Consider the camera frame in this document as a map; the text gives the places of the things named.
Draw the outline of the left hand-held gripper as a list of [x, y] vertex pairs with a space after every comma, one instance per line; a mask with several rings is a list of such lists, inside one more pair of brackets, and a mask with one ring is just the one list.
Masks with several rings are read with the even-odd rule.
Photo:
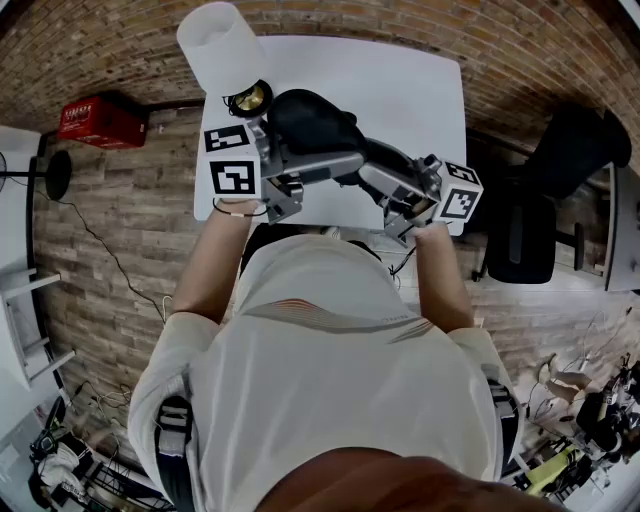
[[202, 199], [215, 207], [252, 201], [252, 218], [268, 224], [294, 222], [302, 210], [302, 183], [337, 179], [363, 165], [359, 152], [287, 154], [264, 119], [202, 128]]

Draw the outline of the black zippered case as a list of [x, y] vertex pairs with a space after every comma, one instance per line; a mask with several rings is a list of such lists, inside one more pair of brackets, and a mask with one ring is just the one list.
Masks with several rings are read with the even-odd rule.
[[357, 117], [315, 92], [283, 92], [273, 100], [267, 119], [272, 131], [295, 154], [347, 151], [368, 155], [368, 142], [357, 127]]

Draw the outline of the person's left forearm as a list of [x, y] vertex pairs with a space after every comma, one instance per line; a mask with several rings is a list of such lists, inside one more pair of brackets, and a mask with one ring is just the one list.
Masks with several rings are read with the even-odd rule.
[[221, 323], [234, 290], [257, 200], [216, 206], [204, 224], [172, 297], [175, 313]]

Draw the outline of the person's right forearm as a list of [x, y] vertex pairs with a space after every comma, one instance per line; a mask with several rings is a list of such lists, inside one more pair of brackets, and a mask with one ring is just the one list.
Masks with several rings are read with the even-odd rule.
[[473, 328], [471, 301], [447, 226], [436, 222], [418, 229], [415, 249], [421, 315], [445, 333]]

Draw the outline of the white table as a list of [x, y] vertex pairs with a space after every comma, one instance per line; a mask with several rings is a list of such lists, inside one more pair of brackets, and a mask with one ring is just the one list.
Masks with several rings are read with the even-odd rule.
[[[365, 137], [395, 147], [412, 158], [435, 154], [466, 164], [466, 123], [460, 66], [419, 50], [357, 39], [323, 36], [263, 36], [268, 62], [265, 79], [278, 95], [291, 89], [313, 91], [355, 114]], [[207, 130], [242, 123], [223, 100], [207, 95], [195, 170], [194, 217], [213, 210]], [[304, 187], [301, 212], [289, 224], [329, 225], [381, 231], [383, 213], [359, 187], [334, 181]]]

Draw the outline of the person's black shorts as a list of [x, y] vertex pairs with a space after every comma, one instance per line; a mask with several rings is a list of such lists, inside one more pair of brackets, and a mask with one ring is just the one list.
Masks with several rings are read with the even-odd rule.
[[393, 284], [381, 260], [362, 243], [304, 233], [289, 225], [258, 226], [245, 247], [241, 274], [251, 283]]

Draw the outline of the black office chair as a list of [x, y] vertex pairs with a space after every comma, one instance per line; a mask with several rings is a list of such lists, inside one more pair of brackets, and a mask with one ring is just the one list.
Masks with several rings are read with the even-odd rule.
[[584, 228], [575, 223], [571, 234], [559, 231], [556, 202], [606, 166], [627, 164], [631, 152], [628, 132], [613, 112], [566, 103], [523, 164], [480, 161], [476, 170], [484, 192], [469, 230], [488, 238], [482, 265], [471, 279], [545, 284], [554, 271], [557, 243], [574, 249], [574, 269], [581, 270]]

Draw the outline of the white shade table lamp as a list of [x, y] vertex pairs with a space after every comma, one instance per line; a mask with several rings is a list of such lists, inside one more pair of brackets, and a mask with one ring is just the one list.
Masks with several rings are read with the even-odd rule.
[[221, 98], [236, 117], [266, 113], [273, 101], [266, 82], [266, 54], [233, 4], [213, 2], [196, 8], [181, 21], [176, 37], [207, 96]]

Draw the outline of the person's white shirt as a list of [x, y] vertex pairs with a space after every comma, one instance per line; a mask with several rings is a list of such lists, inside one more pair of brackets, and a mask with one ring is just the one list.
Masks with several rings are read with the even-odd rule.
[[366, 251], [297, 235], [252, 256], [226, 324], [169, 317], [128, 434], [158, 481], [160, 405], [189, 392], [198, 512], [254, 512], [282, 478], [341, 448], [432, 457], [490, 481], [504, 453], [491, 381], [509, 377], [487, 331], [443, 332]]

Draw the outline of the red box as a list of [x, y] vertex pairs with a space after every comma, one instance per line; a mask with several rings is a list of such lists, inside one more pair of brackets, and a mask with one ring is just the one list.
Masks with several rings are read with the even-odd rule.
[[147, 118], [99, 96], [67, 104], [61, 112], [57, 137], [101, 149], [141, 148]]

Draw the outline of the grey desk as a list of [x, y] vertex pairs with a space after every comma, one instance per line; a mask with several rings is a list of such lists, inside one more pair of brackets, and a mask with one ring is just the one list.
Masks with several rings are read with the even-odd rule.
[[605, 290], [640, 294], [640, 176], [630, 167], [610, 174]]

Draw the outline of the black standing fan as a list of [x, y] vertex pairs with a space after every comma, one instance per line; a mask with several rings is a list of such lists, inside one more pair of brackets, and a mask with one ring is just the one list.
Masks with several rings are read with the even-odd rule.
[[13, 171], [7, 166], [7, 160], [0, 152], [0, 192], [8, 178], [42, 178], [45, 182], [46, 195], [50, 200], [61, 200], [69, 187], [72, 175], [72, 162], [67, 151], [58, 151], [50, 158], [45, 171], [37, 169], [38, 158], [32, 157], [28, 171]]

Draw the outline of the large white desk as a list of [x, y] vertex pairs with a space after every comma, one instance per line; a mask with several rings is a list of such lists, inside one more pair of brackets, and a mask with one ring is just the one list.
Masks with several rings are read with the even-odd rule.
[[0, 126], [0, 394], [41, 402], [59, 392], [54, 373], [74, 357], [53, 358], [38, 326], [35, 295], [59, 274], [32, 262], [33, 189], [41, 135]]

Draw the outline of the yellow-green board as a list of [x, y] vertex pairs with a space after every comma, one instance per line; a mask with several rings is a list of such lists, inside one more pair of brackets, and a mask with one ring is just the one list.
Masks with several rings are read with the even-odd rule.
[[533, 496], [560, 494], [568, 496], [581, 487], [592, 474], [592, 461], [583, 451], [569, 445], [526, 475]]

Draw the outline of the black metal rack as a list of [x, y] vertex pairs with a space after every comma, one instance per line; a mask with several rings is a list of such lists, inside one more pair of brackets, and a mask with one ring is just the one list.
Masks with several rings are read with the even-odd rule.
[[76, 501], [78, 512], [175, 512], [158, 491], [132, 480], [129, 471], [88, 454], [74, 471], [86, 494]]

